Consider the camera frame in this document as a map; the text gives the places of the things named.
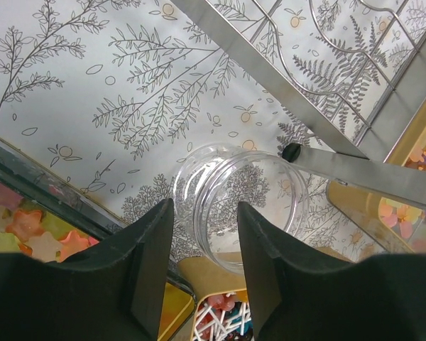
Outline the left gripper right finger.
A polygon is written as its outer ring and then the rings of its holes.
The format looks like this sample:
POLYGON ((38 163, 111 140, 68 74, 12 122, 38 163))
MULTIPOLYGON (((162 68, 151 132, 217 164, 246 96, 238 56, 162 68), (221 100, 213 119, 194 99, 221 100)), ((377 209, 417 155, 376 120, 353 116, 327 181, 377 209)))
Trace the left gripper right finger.
POLYGON ((426 340, 426 254, 358 263, 318 251, 238 206, 256 340, 426 340))

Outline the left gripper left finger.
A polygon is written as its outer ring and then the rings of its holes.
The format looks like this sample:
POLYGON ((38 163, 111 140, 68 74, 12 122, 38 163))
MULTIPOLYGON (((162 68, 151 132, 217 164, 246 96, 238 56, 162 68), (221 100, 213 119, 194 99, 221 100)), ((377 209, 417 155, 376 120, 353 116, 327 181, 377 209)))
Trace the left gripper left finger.
POLYGON ((0 253, 0 340, 156 340, 173 201, 61 263, 0 253))

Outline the tin of gummy candies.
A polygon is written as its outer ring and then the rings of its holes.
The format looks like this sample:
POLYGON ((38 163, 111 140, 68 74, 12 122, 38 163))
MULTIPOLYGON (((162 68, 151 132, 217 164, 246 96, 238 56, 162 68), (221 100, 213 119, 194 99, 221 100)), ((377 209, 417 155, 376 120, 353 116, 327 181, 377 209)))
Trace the tin of gummy candies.
MULTIPOLYGON (((122 224, 96 211, 77 191, 0 140, 0 253, 61 263, 141 217, 122 224)), ((176 272, 169 254, 156 340, 182 340, 194 305, 192 289, 176 272)))

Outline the tin of lollipops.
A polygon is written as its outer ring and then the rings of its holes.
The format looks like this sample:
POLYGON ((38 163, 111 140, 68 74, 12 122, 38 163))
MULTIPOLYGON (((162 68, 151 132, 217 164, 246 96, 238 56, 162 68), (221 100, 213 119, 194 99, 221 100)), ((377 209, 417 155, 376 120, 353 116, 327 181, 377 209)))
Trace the tin of lollipops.
POLYGON ((204 256, 183 259, 178 268, 195 295, 194 313, 182 340, 254 339, 244 276, 204 256))

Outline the clear plastic jar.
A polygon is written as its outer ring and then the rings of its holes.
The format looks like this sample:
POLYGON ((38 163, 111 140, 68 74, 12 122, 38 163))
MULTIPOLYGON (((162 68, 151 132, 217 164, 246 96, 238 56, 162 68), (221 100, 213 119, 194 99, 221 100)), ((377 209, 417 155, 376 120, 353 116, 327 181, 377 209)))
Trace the clear plastic jar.
POLYGON ((292 236, 310 206, 304 176, 280 156, 220 143, 199 147, 181 162, 173 200, 177 222, 202 254, 235 274, 244 272, 240 202, 292 236))

